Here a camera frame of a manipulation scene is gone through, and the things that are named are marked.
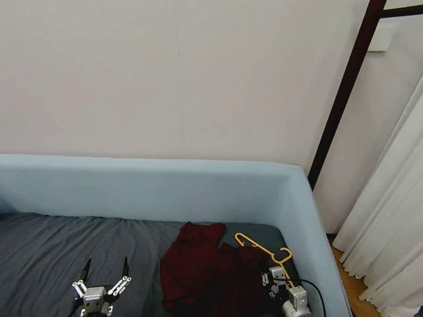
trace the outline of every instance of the yellow clothes hanger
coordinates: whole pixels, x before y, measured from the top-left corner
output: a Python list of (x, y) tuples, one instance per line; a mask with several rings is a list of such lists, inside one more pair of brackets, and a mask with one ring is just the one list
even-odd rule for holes
[[(280, 248), (280, 250), (281, 250), (281, 251), (285, 251), (285, 252), (287, 252), (287, 253), (288, 253), (288, 256), (287, 256), (286, 258), (284, 258), (282, 261), (278, 261), (277, 259), (275, 259), (275, 254), (274, 254), (274, 253), (271, 253), (271, 251), (269, 251), (269, 250), (267, 250), (265, 247), (263, 247), (263, 246), (259, 245), (257, 242), (255, 242), (254, 240), (250, 239), (250, 238), (249, 238), (249, 237), (247, 237), (245, 234), (243, 234), (243, 233), (241, 233), (241, 232), (238, 232), (238, 233), (235, 233), (235, 240), (236, 240), (236, 241), (238, 241), (238, 243), (239, 243), (241, 246), (244, 246), (244, 245), (245, 245), (245, 242), (242, 242), (242, 241), (239, 239), (239, 236), (242, 236), (245, 240), (247, 240), (247, 241), (251, 242), (251, 244), (252, 244), (252, 247), (253, 247), (253, 248), (258, 247), (258, 248), (260, 248), (261, 250), (265, 251), (268, 255), (270, 255), (270, 257), (272, 258), (273, 262), (275, 262), (276, 264), (280, 265), (280, 267), (283, 269), (283, 271), (284, 271), (284, 273), (285, 273), (285, 277), (286, 277), (287, 279), (290, 279), (290, 278), (291, 278), (291, 277), (289, 277), (288, 272), (286, 271), (286, 269), (285, 269), (285, 267), (284, 267), (284, 263), (285, 263), (285, 262), (287, 262), (289, 259), (291, 259), (291, 258), (292, 258), (292, 252), (291, 252), (291, 250), (290, 250), (290, 249), (288, 249), (288, 248)], [(288, 283), (289, 283), (289, 285), (290, 285), (292, 288), (294, 288), (294, 285), (293, 285), (292, 281), (288, 281)]]

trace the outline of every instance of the wooden floor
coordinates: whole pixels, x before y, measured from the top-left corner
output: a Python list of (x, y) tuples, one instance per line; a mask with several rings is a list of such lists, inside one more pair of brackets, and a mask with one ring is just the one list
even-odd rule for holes
[(376, 308), (372, 304), (358, 299), (358, 295), (360, 295), (362, 292), (366, 290), (366, 286), (364, 285), (361, 279), (350, 277), (344, 271), (342, 264), (339, 262), (342, 252), (335, 249), (332, 246), (332, 243), (331, 243), (331, 248), (332, 248), (332, 253), (336, 259), (338, 271), (339, 271), (339, 274), (341, 275), (341, 279), (344, 284), (344, 288), (348, 296), (348, 300), (350, 301), (351, 309), (354, 312), (354, 314), (357, 317), (380, 317), (380, 314), (376, 311)]

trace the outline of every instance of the dark wooden door frame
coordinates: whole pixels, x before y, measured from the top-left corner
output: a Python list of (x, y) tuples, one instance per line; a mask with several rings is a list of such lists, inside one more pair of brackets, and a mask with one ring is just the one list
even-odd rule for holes
[(370, 0), (367, 6), (362, 25), (358, 31), (354, 47), (352, 48), (350, 58), (345, 68), (344, 76), (342, 77), (338, 92), (336, 93), (332, 109), (310, 168), (308, 180), (312, 190), (316, 186), (317, 179), (325, 163), (336, 129), (338, 129), (339, 122), (341, 121), (348, 99), (356, 83), (358, 73), (363, 65), (364, 57), (369, 49), (371, 39), (375, 34), (377, 23), (379, 23), (381, 18), (406, 17), (423, 14), (423, 5), (384, 10), (386, 2), (387, 0)]

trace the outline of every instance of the white curtain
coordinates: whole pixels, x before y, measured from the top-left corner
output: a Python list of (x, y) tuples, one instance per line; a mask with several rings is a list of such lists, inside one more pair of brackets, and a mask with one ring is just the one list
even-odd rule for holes
[(423, 78), (333, 245), (383, 317), (423, 305)]

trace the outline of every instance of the black cable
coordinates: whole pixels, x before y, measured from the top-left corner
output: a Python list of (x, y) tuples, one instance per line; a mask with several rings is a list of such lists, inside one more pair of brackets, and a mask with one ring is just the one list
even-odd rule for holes
[(313, 286), (316, 291), (318, 292), (319, 296), (320, 296), (320, 301), (322, 302), (322, 308), (323, 308), (323, 317), (327, 317), (326, 316), (326, 307), (325, 307), (325, 301), (323, 300), (323, 296), (322, 293), (320, 292), (320, 289), (316, 286), (316, 284), (314, 284), (313, 282), (310, 282), (306, 279), (276, 279), (273, 278), (275, 281), (281, 281), (281, 282), (306, 282), (308, 284), (310, 284), (311, 286)]

